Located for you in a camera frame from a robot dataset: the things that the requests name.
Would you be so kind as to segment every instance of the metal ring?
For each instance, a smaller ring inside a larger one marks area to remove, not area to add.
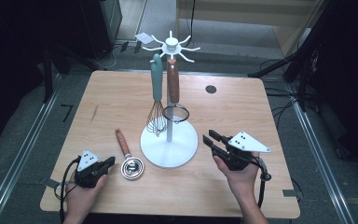
[[[121,164],[121,173],[127,179],[138,178],[144,172],[144,163],[135,157],[126,159]]]
[[[172,114],[172,117],[173,117],[173,118],[179,118],[179,120],[170,119],[170,116],[167,115],[169,112],[167,112],[167,111],[168,111],[168,109],[175,109],[175,108],[179,108],[179,109],[185,110],[185,112],[186,112],[186,117],[185,117],[185,118],[180,118],[180,117],[174,116],[174,115]],[[165,107],[164,110],[162,111],[162,115],[163,115],[164,118],[166,118],[167,120],[170,120],[170,121],[175,122],[175,123],[179,123],[179,122],[182,122],[182,121],[187,120],[187,119],[190,117],[190,112],[188,112],[188,110],[187,110],[184,106],[179,105],[179,104],[176,104],[176,105],[168,105],[167,107]]]

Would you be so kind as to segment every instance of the human hand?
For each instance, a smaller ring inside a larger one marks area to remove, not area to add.
[[[63,223],[82,223],[95,204],[98,194],[105,186],[106,180],[107,175],[102,175],[95,188],[83,189],[75,184],[75,172],[73,172],[71,181],[65,188],[68,212]]]
[[[254,157],[258,157],[258,152],[253,152]],[[213,156],[217,168],[226,176],[228,185],[237,199],[241,197],[255,196],[255,178],[257,176],[258,167],[249,163],[241,171],[230,171],[224,161],[218,156]]]
[[[259,153],[253,152],[252,155],[258,157]],[[258,167],[249,163],[241,171],[230,171],[218,156],[213,156],[213,159],[217,168],[226,176],[229,188],[240,205],[245,223],[268,223],[255,201],[255,178]]]

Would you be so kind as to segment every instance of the whisk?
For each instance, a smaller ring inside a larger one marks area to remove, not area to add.
[[[164,107],[161,103],[162,98],[162,62],[158,54],[153,56],[151,63],[152,87],[153,87],[153,103],[152,110],[147,117],[146,128],[149,132],[159,136],[167,130],[167,120],[162,116]]]

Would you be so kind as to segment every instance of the black cable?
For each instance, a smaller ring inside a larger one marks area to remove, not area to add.
[[[118,45],[118,46],[116,46],[116,47],[113,47],[113,49],[112,49],[112,51],[111,51],[111,54],[112,54],[112,57],[113,57],[113,64],[103,65],[103,64],[97,62],[96,60],[94,60],[94,62],[95,62],[96,64],[98,64],[99,66],[101,66],[104,70],[115,66],[115,65],[116,65],[115,49],[119,49],[119,48],[122,48],[122,45]]]
[[[58,189],[58,187],[60,187],[60,186],[61,186],[61,183],[59,183],[59,184],[54,188],[54,195],[56,196],[56,198],[57,198],[58,200],[61,199],[60,195],[58,195],[58,193],[57,193],[57,189]]]
[[[285,92],[287,94],[295,94],[295,93],[292,93],[290,91],[285,91],[285,90],[281,90],[281,89],[276,89],[276,88],[271,88],[271,87],[266,87],[264,88],[266,91],[281,91],[281,92]]]
[[[267,93],[267,96],[296,96],[293,93],[278,94],[278,93]]]
[[[188,39],[185,48],[188,46],[188,44],[191,42],[191,40],[193,39],[193,21],[194,21],[194,11],[196,8],[196,0],[193,0],[193,9],[191,11],[191,23],[190,23],[190,38]]]
[[[277,61],[280,61],[281,59],[269,59],[269,60],[266,60],[264,62],[262,62],[260,65],[259,65],[259,68],[261,70],[261,67],[263,66],[263,64],[265,63],[269,63],[269,62],[277,62]]]
[[[266,181],[269,181],[271,179],[271,175],[267,173],[267,169],[265,169],[265,167],[263,167],[260,164],[260,162],[257,159],[257,157],[252,156],[253,159],[256,160],[256,161],[252,161],[252,160],[248,160],[246,158],[237,156],[235,154],[233,154],[233,156],[236,157],[239,160],[249,162],[249,163],[257,166],[258,168],[260,168],[260,170],[261,170],[261,176],[260,176],[261,182],[260,182],[260,191],[258,193],[258,203],[257,203],[257,205],[258,205],[259,208],[261,208],[261,205],[263,204],[263,201],[264,201],[264,191],[266,189]]]
[[[61,218],[61,223],[63,223],[63,221],[65,220],[65,213],[63,212],[63,201],[65,200],[65,197],[63,196],[63,192],[65,189],[65,181],[66,181],[66,176],[68,175],[69,169],[71,169],[72,165],[74,163],[79,163],[80,162],[81,157],[77,157],[75,160],[71,161],[71,163],[69,163],[68,167],[66,167],[65,173],[63,174],[63,178],[62,178],[62,182],[61,182],[61,195],[60,195],[60,218]]]
[[[290,179],[292,180],[293,183],[295,183],[295,185],[297,186],[298,190],[300,191],[301,195],[304,196],[304,193],[302,191],[302,188],[300,187],[300,185],[297,183],[297,181],[295,181],[292,177],[290,177]],[[297,202],[299,203],[301,201],[301,198],[297,198]]]
[[[284,110],[287,109],[287,108],[289,108],[289,107],[291,107],[292,105],[294,105],[295,102],[297,102],[297,98],[293,98],[293,99],[292,99],[289,103],[287,103],[287,105],[284,106],[284,107],[277,107],[277,108],[281,108],[281,109],[282,109],[280,112],[276,113],[276,114],[273,116],[273,117],[275,118],[277,115],[279,115],[278,120],[277,120],[277,124],[276,124],[277,130],[278,130],[278,127],[279,127],[279,122],[280,122],[280,120],[281,120],[281,115],[283,114]]]
[[[68,192],[66,192],[65,196],[63,197],[64,200],[66,200],[66,196],[77,187],[77,185],[74,185],[70,190],[68,190]]]

